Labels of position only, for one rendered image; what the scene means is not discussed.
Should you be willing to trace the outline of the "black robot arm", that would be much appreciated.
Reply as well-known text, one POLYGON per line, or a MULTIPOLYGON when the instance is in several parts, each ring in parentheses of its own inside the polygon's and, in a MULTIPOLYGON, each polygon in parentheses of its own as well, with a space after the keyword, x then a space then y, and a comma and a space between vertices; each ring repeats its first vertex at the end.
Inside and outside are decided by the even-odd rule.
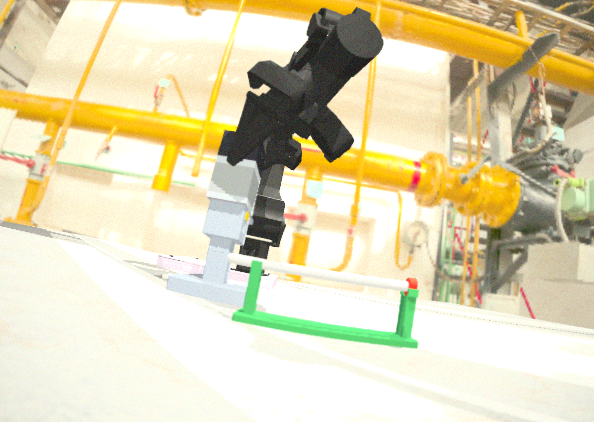
MULTIPOLYGON (((308 69, 320 75, 332 91, 332 99, 345 84, 355 77, 382 52, 384 39, 371 13, 356 7, 352 13, 342 15, 325 7, 314 12, 306 30, 307 40, 283 68, 289 72, 308 69)), ((328 95, 309 107, 301 121, 308 133, 332 163, 341 158, 354 144, 354 138, 340 119, 326 105, 328 95), (306 121, 305 121, 306 120, 306 121)), ((278 247, 286 228, 285 201, 280 195, 285 165, 275 164, 262 171, 253 210, 253 224, 247 234, 271 241, 245 238, 239 253, 243 256, 268 260, 269 246, 278 247)))

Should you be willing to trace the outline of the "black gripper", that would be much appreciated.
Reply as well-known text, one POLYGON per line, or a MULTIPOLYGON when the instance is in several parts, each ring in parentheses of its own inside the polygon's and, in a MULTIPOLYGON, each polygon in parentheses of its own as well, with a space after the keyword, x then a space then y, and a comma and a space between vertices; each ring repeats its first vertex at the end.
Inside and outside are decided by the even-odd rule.
POLYGON ((321 97, 329 95, 330 102, 332 91, 326 81, 311 70, 289 72, 272 60, 258 61, 247 75, 253 90, 263 85, 270 90, 260 96, 251 91, 246 93, 226 160, 235 166, 263 142, 266 156, 262 171, 275 164, 283 164, 294 171, 302 162, 302 147, 293 135, 304 138, 308 133, 301 117, 321 97))

